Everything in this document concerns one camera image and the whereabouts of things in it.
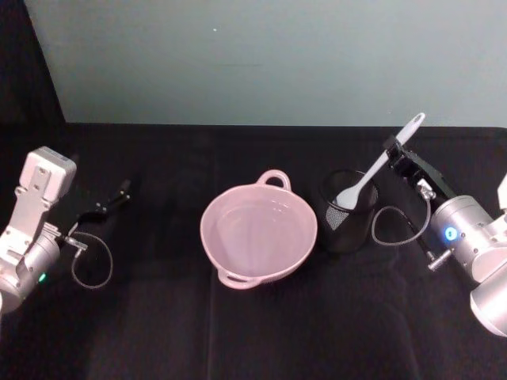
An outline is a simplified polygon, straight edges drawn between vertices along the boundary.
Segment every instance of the black tablecloth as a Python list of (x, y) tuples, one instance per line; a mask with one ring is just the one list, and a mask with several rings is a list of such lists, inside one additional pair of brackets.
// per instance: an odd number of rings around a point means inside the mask
[[(112, 282), (72, 282), (71, 253), (16, 312), (4, 316), (0, 377), (164, 379), (504, 378), (507, 340), (473, 317), (474, 284), (454, 262), (430, 273), (415, 244), (372, 242), (335, 256), (316, 247), (279, 282), (250, 291), (217, 280), (200, 243), (218, 194), (281, 169), (307, 198), (331, 169), (365, 170), (392, 128), (71, 125), (60, 134), (2, 131), (0, 221), (14, 204), (25, 155), (40, 145), (79, 153), (76, 184), (105, 194), (133, 179), (132, 202), (95, 228), (111, 247)], [(498, 215), (507, 134), (422, 128), (410, 146), (459, 194)], [(380, 204), (418, 223), (424, 204), (383, 169)], [(393, 240), (409, 233), (383, 225)], [(438, 250), (431, 234), (426, 238)]]

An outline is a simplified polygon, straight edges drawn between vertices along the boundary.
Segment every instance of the blue light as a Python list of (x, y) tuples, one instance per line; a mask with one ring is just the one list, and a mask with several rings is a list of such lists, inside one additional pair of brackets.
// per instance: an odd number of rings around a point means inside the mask
[(445, 229), (445, 238), (449, 241), (453, 241), (458, 237), (458, 231), (454, 227), (447, 227)]

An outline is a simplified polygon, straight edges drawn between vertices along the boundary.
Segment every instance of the white spatula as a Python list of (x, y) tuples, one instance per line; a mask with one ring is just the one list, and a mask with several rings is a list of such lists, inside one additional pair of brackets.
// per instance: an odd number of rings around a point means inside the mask
[[(402, 145), (405, 144), (419, 128), (425, 117), (426, 115), (424, 113), (420, 113), (415, 116), (396, 135), (396, 139)], [(379, 171), (379, 169), (387, 162), (388, 159), (389, 157), (387, 156), (387, 152), (384, 151), (380, 155), (379, 159), (375, 162), (375, 164), (373, 164), (372, 167), (366, 172), (363, 178), (361, 178), (361, 180), (351, 188), (346, 188), (340, 194), (338, 194), (334, 202), (339, 207), (343, 207), (349, 210), (356, 208), (357, 198), (359, 197), (359, 193), (361, 192), (362, 188), (368, 183), (369, 180), (371, 180), (371, 178)]]

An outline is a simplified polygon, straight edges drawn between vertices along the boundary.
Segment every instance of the cable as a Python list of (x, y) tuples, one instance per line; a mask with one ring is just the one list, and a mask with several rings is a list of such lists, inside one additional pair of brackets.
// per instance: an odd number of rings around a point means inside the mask
[(72, 278), (74, 279), (74, 281), (76, 283), (78, 283), (79, 285), (81, 285), (82, 287), (84, 287), (85, 289), (90, 289), (90, 290), (96, 290), (96, 289), (100, 289), (101, 287), (104, 287), (108, 282), (109, 280), (111, 279), (112, 277), (112, 267), (113, 267), (113, 260), (112, 260), (112, 253), (111, 253), (111, 250), (109, 249), (108, 245), (104, 243), (104, 241), (102, 239), (100, 239), (99, 237), (95, 236), (95, 235), (92, 235), (92, 234), (88, 234), (87, 232), (74, 232), (74, 234), (76, 235), (82, 235), (82, 236), (87, 236), (89, 238), (93, 238), (95, 240), (97, 240), (99, 243), (101, 243), (104, 247), (105, 247), (105, 250), (107, 251), (108, 253), (108, 257), (109, 257), (109, 263), (111, 263), (111, 266), (109, 268), (109, 274), (108, 274), (108, 277), (107, 279), (105, 279), (102, 283), (99, 283), (98, 285), (88, 285), (87, 283), (83, 283), (79, 278), (78, 276), (76, 275), (76, 271), (75, 271), (75, 267), (76, 267), (76, 264), (78, 262), (78, 258), (81, 256), (81, 253), (82, 251), (79, 250), (76, 255), (74, 256), (74, 259), (72, 260), (72, 266), (71, 266), (71, 274), (72, 274)]
[(405, 245), (407, 243), (410, 243), (410, 242), (418, 239), (426, 231), (426, 228), (428, 228), (429, 220), (431, 219), (431, 204), (429, 203), (429, 199), (425, 199), (425, 201), (426, 201), (425, 223), (423, 224), (423, 226), (419, 230), (419, 232), (417, 232), (413, 237), (409, 237), (408, 239), (403, 240), (403, 241), (389, 242), (389, 241), (379, 240), (376, 236), (376, 233), (375, 233), (375, 226), (376, 226), (377, 219), (379, 218), (379, 216), (387, 210), (396, 211), (402, 216), (405, 216), (404, 212), (395, 206), (385, 206), (385, 207), (381, 208), (380, 210), (378, 210), (377, 213), (375, 214), (375, 216), (373, 217), (373, 221), (372, 221), (372, 238), (375, 241), (375, 243), (380, 244), (380, 245), (385, 245), (387, 247), (397, 247), (400, 245)]

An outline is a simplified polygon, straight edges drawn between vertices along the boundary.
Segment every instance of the bowl handle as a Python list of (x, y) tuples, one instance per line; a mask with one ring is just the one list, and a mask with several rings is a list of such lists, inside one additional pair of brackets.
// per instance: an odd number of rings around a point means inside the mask
[(268, 170), (260, 176), (257, 180), (258, 184), (266, 184), (269, 178), (278, 178), (284, 184), (285, 190), (291, 191), (291, 181), (288, 179), (288, 175), (278, 169)]
[(252, 287), (256, 287), (261, 283), (260, 279), (245, 277), (240, 275), (234, 275), (232, 273), (228, 273), (225, 271), (219, 271), (219, 280), (226, 287), (231, 287), (237, 290), (246, 290), (251, 289)]

